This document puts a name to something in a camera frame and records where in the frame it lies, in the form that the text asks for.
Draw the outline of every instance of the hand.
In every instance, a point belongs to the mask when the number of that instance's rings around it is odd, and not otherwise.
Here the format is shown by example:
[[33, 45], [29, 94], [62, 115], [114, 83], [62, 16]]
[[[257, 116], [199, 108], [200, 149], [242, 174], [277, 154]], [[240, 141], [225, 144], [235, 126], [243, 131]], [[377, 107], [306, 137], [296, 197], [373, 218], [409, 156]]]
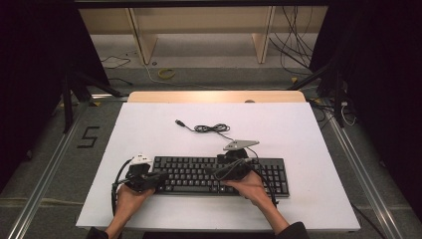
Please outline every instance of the hand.
[[143, 201], [154, 193], [154, 191], [155, 188], [143, 192], [136, 192], [126, 185], [120, 187], [117, 192], [117, 206], [115, 207], [114, 218], [105, 230], [108, 238], [113, 239], [118, 237], [130, 217], [139, 209]]
[[249, 172], [242, 180], [227, 180], [223, 182], [236, 188], [241, 196], [250, 199], [256, 206], [261, 201], [266, 200], [266, 198], [268, 199], [261, 177], [254, 171]]

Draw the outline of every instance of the sleeve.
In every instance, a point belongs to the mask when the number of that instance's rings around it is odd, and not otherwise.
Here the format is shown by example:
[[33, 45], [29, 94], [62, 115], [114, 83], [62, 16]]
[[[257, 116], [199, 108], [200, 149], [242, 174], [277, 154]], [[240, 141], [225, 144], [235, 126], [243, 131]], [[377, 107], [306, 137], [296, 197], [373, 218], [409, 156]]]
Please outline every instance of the sleeve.
[[104, 231], [92, 227], [86, 239], [108, 239], [108, 235]]
[[310, 239], [303, 222], [296, 222], [283, 230], [276, 239]]

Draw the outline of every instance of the person's right hand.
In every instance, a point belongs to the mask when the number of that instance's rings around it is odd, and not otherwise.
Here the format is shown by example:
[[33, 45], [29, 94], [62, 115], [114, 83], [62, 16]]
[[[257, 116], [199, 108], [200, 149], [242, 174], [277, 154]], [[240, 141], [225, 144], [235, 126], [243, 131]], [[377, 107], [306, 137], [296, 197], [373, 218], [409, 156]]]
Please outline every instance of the person's right hand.
[[249, 172], [242, 180], [226, 180], [223, 182], [228, 186], [236, 188], [241, 196], [250, 199], [256, 206], [258, 206], [258, 203], [262, 200], [269, 199], [261, 177], [254, 171]]

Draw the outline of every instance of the gray floor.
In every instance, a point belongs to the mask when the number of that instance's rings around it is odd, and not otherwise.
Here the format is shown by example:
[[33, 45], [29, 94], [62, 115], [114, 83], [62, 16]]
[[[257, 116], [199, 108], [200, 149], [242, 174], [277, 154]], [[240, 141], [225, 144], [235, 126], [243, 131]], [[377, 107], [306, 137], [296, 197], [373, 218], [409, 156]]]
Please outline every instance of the gray floor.
[[[191, 39], [196, 38], [200, 39], [199, 36], [194, 36]], [[213, 41], [217, 43], [223, 41], [224, 38], [225, 36], [212, 37]], [[106, 39], [97, 39], [95, 42], [102, 58], [122, 53], [124, 56], [127, 53], [131, 57], [130, 66], [106, 70], [109, 78], [121, 78], [133, 83], [131, 86], [119, 80], [110, 81], [115, 89], [124, 93], [156, 90], [207, 90], [209, 87], [229, 90], [285, 89], [292, 84], [292, 77], [302, 78], [304, 76], [301, 74], [292, 75], [283, 70], [280, 67], [280, 56], [276, 52], [269, 52], [268, 62], [266, 63], [268, 65], [257, 64], [256, 59], [253, 58], [254, 52], [251, 51], [253, 47], [251, 47], [249, 38], [244, 36], [234, 36], [234, 38], [237, 41], [233, 39], [230, 39], [230, 41], [236, 42], [235, 46], [230, 46], [230, 44], [226, 46], [219, 43], [217, 44], [218, 47], [216, 46], [206, 51], [200, 48], [203, 44], [202, 42], [198, 43], [197, 46], [195, 42], [189, 42], [190, 45], [195, 45], [192, 48], [197, 51], [197, 55], [189, 53], [192, 55], [190, 57], [186, 57], [186, 53], [183, 52], [185, 47], [181, 46], [186, 43], [182, 37], [163, 38], [162, 42], [158, 41], [157, 49], [152, 59], [157, 64], [150, 66], [149, 69], [152, 80], [149, 78], [146, 69], [138, 63], [136, 64], [137, 55], [130, 46], [126, 45], [126, 42], [121, 42], [121, 45]], [[172, 59], [171, 56], [182, 57], [177, 60]], [[239, 66], [235, 66], [236, 64], [232, 62], [236, 60], [241, 62], [241, 64], [239, 62], [236, 63]], [[158, 69], [164, 67], [174, 68], [176, 75], [172, 80], [160, 80], [157, 78]], [[291, 70], [301, 73], [307, 72], [307, 70], [298, 68]], [[316, 85], [317, 82], [306, 86], [304, 94], [309, 98], [315, 97]], [[103, 93], [94, 88], [91, 88], [91, 91], [93, 94]], [[95, 100], [95, 102], [98, 102], [98, 106], [91, 105], [83, 113], [78, 129], [28, 228], [25, 238], [84, 238], [87, 234], [85, 229], [77, 228], [75, 224], [122, 105], [122, 101], [117, 100]], [[322, 112], [319, 110], [315, 110], [315, 115], [316, 120], [320, 120], [323, 117]], [[346, 159], [345, 152], [341, 148], [334, 130], [330, 123], [325, 124], [326, 121], [327, 119], [319, 123], [322, 127], [321, 133], [350, 202], [356, 205], [381, 229], [380, 223], [350, 163]], [[97, 127], [97, 129], [90, 130], [90, 135], [96, 136], [98, 139], [93, 147], [80, 148], [79, 146], [81, 145], [91, 143], [90, 140], [82, 139], [86, 128], [89, 126]], [[0, 238], [7, 237], [14, 221], [25, 205], [26, 199], [31, 195], [39, 178], [41, 178], [44, 168], [46, 168], [63, 135], [63, 128], [64, 110], [61, 106], [58, 106], [48, 126], [43, 134], [40, 135], [38, 143], [33, 148], [32, 159], [22, 162], [0, 194]], [[420, 221], [396, 187], [388, 171], [379, 164], [378, 155], [362, 126], [359, 123], [353, 126], [347, 125], [345, 130], [365, 168], [370, 172], [371, 179], [382, 199], [393, 214], [403, 238], [422, 238]], [[356, 217], [362, 227], [357, 232], [347, 234], [310, 232], [311, 238], [379, 238], [360, 214], [356, 213]], [[141, 238], [141, 233], [135, 231], [125, 232], [124, 238]]]

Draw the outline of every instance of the black keyboard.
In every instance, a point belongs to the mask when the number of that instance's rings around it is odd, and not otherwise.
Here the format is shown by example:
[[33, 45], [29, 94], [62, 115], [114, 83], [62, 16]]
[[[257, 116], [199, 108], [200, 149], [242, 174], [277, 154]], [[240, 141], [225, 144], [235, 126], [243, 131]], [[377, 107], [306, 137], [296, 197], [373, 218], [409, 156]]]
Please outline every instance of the black keyboard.
[[[289, 197], [286, 168], [282, 158], [260, 158], [262, 167], [252, 161], [252, 166], [273, 185], [276, 197]], [[156, 194], [172, 195], [239, 195], [239, 192], [220, 183], [214, 175], [205, 173], [207, 167], [221, 168], [226, 164], [217, 162], [217, 157], [157, 156], [152, 171], [166, 171], [169, 178], [158, 185]], [[268, 185], [265, 190], [270, 195]]]

